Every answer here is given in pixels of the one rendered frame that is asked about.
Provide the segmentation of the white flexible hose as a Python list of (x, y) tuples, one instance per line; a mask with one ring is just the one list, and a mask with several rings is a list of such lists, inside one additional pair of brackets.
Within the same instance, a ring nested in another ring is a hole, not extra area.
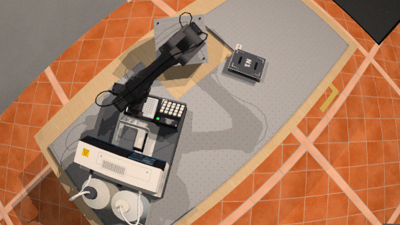
[[(83, 187), (83, 189), (84, 189), (86, 186), (88, 186), (88, 184), (89, 184), (89, 182), (90, 182), (90, 180), (91, 180), (91, 176), (92, 176), (92, 175), (89, 175), (88, 181), (87, 181), (86, 185)], [(83, 189), (82, 189), (78, 194), (76, 194), (76, 195), (74, 195), (73, 197), (69, 198), (68, 201), (72, 201), (72, 200), (74, 200), (76, 197), (81, 196), (81, 195), (83, 195), (83, 194), (90, 193), (89, 191), (83, 191)]]

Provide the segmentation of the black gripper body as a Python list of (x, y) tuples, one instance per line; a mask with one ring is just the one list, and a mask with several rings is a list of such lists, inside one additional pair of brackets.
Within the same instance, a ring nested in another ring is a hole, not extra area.
[[(149, 95), (150, 89), (151, 89), (151, 87), (149, 87), (149, 89), (147, 90), (148, 95)], [(144, 103), (147, 102), (148, 95), (144, 100), (134, 99), (133, 101), (135, 102), (135, 105), (134, 104), (129, 104), (127, 112), (131, 113), (131, 114), (135, 114), (135, 115), (138, 114), (138, 111), (142, 112)]]

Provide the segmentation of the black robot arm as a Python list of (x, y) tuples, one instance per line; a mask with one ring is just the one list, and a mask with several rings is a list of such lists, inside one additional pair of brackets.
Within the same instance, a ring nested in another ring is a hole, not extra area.
[[(112, 101), (112, 103), (117, 102), (118, 99), (121, 99), (136, 86), (138, 86), (133, 92), (129, 93), (121, 101), (118, 101), (114, 106), (119, 111), (124, 107), (120, 111), (122, 113), (129, 106), (129, 104), (135, 105), (135, 102), (133, 101), (134, 99), (145, 99), (148, 95), (147, 90), (152, 85), (151, 83), (164, 71), (174, 65), (177, 65), (178, 63), (184, 66), (206, 44), (205, 41), (203, 41), (199, 36), (202, 34), (201, 32), (201, 29), (196, 25), (195, 22), (192, 22), (189, 25), (186, 24), (183, 29), (181, 28), (170, 38), (170, 41), (159, 47), (161, 55), (154, 62), (152, 62), (145, 69), (141, 70), (134, 77), (132, 76), (125, 83), (125, 85), (114, 82), (112, 94), (116, 96), (116, 98)], [(198, 45), (201, 41), (203, 42)], [(193, 47), (194, 45), (197, 46)], [(187, 50), (190, 46), (193, 48)], [(174, 54), (183, 50), (187, 51), (173, 56)]]

